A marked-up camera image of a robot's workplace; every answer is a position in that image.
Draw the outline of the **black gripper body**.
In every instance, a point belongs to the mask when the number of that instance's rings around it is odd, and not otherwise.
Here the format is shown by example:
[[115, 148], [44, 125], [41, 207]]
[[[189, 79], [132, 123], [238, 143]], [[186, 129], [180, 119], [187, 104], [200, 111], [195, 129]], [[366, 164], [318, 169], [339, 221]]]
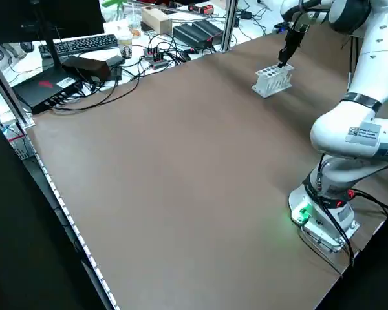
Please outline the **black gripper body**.
[[285, 50], [288, 54], [293, 54], [304, 38], [304, 32], [290, 28], [285, 38]]

